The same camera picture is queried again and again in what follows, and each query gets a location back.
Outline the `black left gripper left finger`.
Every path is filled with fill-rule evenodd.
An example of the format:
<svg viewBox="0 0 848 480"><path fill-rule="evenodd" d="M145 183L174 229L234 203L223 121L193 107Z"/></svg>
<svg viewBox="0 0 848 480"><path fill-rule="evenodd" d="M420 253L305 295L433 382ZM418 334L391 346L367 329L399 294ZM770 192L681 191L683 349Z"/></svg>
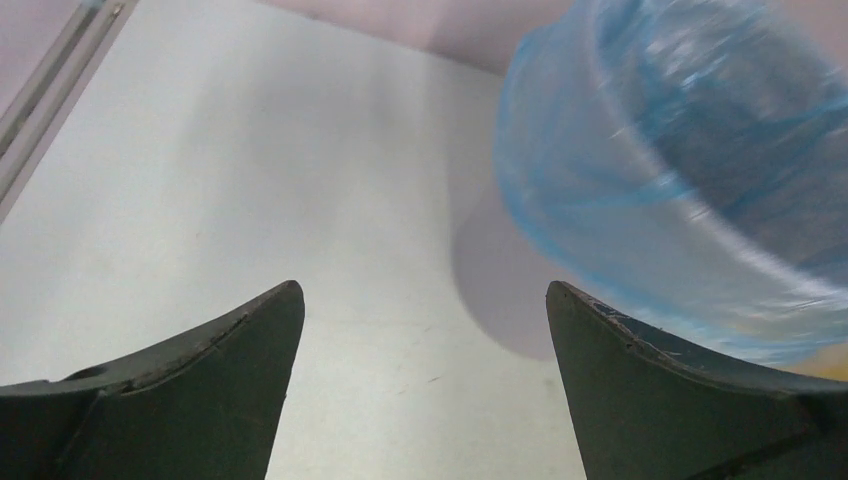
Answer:
<svg viewBox="0 0 848 480"><path fill-rule="evenodd" d="M1 390L5 479L262 479L301 339L301 286L55 382Z"/></svg>

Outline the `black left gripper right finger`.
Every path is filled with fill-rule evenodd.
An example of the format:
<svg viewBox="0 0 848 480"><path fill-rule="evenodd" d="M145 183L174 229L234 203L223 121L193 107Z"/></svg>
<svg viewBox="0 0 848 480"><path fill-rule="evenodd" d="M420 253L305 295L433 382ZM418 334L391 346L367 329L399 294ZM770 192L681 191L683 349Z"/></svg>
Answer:
<svg viewBox="0 0 848 480"><path fill-rule="evenodd" d="M572 285L546 309L590 479L843 479L847 386L738 360Z"/></svg>

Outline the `yellowish translucent trash bag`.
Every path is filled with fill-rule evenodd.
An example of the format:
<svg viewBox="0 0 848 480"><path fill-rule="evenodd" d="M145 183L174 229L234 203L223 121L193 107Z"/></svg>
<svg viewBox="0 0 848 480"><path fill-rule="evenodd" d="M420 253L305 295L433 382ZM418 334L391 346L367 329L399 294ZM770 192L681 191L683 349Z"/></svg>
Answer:
<svg viewBox="0 0 848 480"><path fill-rule="evenodd" d="M785 367L784 371L846 382L848 379L847 344L823 348L799 364Z"/></svg>

